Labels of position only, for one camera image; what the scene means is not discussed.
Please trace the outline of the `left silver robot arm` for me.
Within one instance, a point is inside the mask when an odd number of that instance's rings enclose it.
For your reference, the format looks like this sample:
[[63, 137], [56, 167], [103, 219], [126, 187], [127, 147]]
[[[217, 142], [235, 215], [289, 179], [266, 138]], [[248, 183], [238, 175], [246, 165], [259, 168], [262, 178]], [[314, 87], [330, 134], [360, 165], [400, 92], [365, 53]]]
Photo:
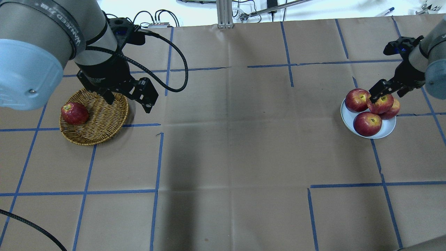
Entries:
[[95, 0], [2, 0], [0, 29], [1, 107], [34, 110], [47, 103], [73, 60], [88, 92], [108, 104], [114, 93], [149, 113], [158, 92], [148, 78], [130, 74], [126, 44], [144, 35], [127, 18], [107, 18]]

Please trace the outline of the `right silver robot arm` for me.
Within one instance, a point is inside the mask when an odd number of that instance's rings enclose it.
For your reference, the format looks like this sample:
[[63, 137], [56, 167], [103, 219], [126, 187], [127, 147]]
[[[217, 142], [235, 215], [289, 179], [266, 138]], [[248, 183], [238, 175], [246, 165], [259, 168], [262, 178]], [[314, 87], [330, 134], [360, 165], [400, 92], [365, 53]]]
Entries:
[[424, 37], [400, 37], [389, 42], [384, 55], [399, 54], [402, 62], [388, 81], [379, 80], [369, 89], [370, 101], [376, 103], [394, 92], [403, 97], [425, 86], [434, 98], [446, 98], [446, 22], [445, 17]]

